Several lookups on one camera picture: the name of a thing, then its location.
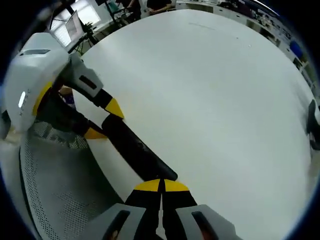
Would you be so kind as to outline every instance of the perforated metal surface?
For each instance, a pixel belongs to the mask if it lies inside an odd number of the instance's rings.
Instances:
[[[36,123],[22,141],[21,171],[30,212],[44,240],[74,239],[121,203],[86,141]]]

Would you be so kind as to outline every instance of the white robot casing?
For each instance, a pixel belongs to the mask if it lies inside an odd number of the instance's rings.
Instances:
[[[5,76],[4,103],[17,132],[32,126],[37,99],[49,83],[55,82],[69,61],[68,52],[45,32],[32,35],[11,61]]]

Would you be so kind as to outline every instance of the window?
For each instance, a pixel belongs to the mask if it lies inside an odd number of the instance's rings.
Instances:
[[[100,22],[100,17],[96,13],[92,5],[89,4],[88,0],[76,0],[75,3],[71,5],[74,11],[77,11],[80,20],[83,24],[92,23],[96,25]],[[68,10],[63,10],[59,15],[57,15],[51,25],[50,31],[54,36],[64,45],[68,46],[71,42],[69,34],[66,29],[66,22],[70,18],[70,13]]]

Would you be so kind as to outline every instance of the white round table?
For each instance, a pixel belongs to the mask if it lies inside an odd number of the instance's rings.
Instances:
[[[238,236],[280,240],[295,226],[307,204],[313,95],[270,41],[231,19],[177,10],[121,28],[83,60],[126,124]],[[103,109],[77,92],[74,100],[101,126]],[[108,140],[88,143],[125,200],[142,180]]]

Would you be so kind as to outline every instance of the yellow accent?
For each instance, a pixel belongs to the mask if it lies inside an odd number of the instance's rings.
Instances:
[[[106,139],[107,137],[90,127],[88,131],[84,134],[84,138],[85,139]]]
[[[34,116],[37,116],[37,113],[38,113],[38,108],[39,108],[39,105],[41,103],[41,100],[42,98],[44,97],[44,95],[46,94],[46,92],[48,91],[49,88],[52,87],[52,82],[48,82],[44,87],[43,89],[41,90],[39,96],[37,97],[37,99],[35,100],[35,104],[33,106],[33,110],[32,110],[32,114]]]
[[[165,179],[164,184],[165,184],[166,192],[189,191],[189,189],[185,185],[183,185],[181,182],[178,182],[178,181],[171,181],[171,180]]]
[[[105,110],[107,110],[109,113],[117,115],[118,117],[124,119],[125,116],[123,112],[121,111],[121,108],[117,102],[116,99],[112,98],[111,101],[108,103],[108,105],[105,107]]]
[[[145,181],[135,186],[134,190],[157,192],[159,187],[159,182],[160,182],[160,179]]]

